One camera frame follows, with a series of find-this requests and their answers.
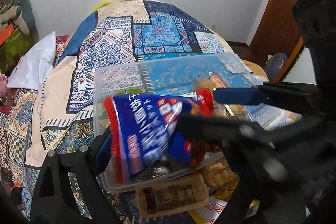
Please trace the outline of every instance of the plastic container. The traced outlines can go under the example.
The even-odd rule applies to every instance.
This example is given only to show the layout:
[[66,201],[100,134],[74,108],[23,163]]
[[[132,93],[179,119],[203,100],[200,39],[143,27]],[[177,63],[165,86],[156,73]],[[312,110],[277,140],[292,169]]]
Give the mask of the plastic container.
[[[195,83],[209,79],[214,73],[218,74],[229,87],[260,85],[232,53],[156,59],[97,69],[93,96],[95,136],[103,134],[109,126],[104,108],[104,99],[107,96],[140,92],[182,95],[194,91]],[[259,122],[264,127],[281,114],[280,109],[263,104],[246,106],[246,110],[247,118]],[[199,168],[221,157],[223,157],[221,152],[214,153],[210,158],[203,160]],[[149,187],[153,183],[174,180],[189,173],[188,168],[182,168],[155,179],[120,185],[113,181],[113,167],[110,163],[106,171],[101,174],[101,181],[105,190],[113,193]]]

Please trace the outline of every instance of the yellow object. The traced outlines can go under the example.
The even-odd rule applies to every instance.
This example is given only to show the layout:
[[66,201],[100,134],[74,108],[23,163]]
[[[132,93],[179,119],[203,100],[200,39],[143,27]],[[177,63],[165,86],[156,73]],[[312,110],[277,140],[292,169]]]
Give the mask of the yellow object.
[[[233,180],[229,182],[227,185],[215,190],[213,193],[213,197],[228,202],[237,185],[238,180]],[[250,208],[253,207],[254,205],[257,205],[258,203],[259,201],[257,199],[253,199]]]
[[193,220],[197,223],[197,224],[207,224],[203,218],[200,217],[200,215],[198,213],[195,212],[195,210],[190,210],[188,211],[189,215],[193,218]]
[[110,4],[113,4],[113,3],[116,3],[117,1],[115,0],[102,0],[101,2],[98,2],[94,7],[93,7],[93,11],[92,12],[95,12],[95,11],[98,11],[100,8],[103,8],[104,6],[106,5],[110,5]]

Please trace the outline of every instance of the pillow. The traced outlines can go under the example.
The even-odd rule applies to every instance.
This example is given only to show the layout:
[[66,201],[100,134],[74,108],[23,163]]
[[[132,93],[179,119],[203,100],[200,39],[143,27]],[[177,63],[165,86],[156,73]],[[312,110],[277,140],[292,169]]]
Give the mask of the pillow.
[[54,68],[56,33],[52,32],[21,57],[8,78],[8,88],[39,90],[49,72]]

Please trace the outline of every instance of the plush toy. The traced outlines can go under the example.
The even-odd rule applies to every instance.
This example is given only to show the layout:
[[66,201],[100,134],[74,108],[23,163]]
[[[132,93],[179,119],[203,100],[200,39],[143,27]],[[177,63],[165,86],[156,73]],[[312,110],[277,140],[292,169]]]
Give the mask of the plush toy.
[[12,6],[3,14],[0,14],[0,23],[3,24],[11,19],[17,18],[21,14],[21,12],[22,9],[20,6]]
[[18,18],[13,20],[21,32],[25,35],[32,35],[36,30],[35,19],[32,11],[32,6],[29,0],[14,0],[13,5],[18,5],[21,8],[21,13]]

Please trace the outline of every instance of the bed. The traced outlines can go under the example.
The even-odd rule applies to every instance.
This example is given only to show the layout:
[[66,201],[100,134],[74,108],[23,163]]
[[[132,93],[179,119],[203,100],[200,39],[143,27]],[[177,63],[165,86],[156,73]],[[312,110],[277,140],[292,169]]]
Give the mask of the bed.
[[[223,38],[171,4],[127,0],[92,13],[70,37],[57,37],[55,68],[40,91],[13,90],[9,112],[0,112],[0,174],[5,188],[10,193],[14,185],[22,185],[22,204],[29,217],[34,186],[46,153],[70,153],[92,142],[97,68],[223,52],[233,53]],[[245,64],[261,83],[267,80],[259,66]],[[116,86],[137,86],[138,81],[137,75],[128,75]],[[282,111],[269,128],[290,122],[290,113]],[[81,214],[90,217],[74,174],[69,173],[69,180]],[[131,216],[137,215],[130,202],[132,195],[105,195],[123,222],[129,223]],[[171,217],[179,218],[174,220],[179,223],[189,221],[185,214]]]

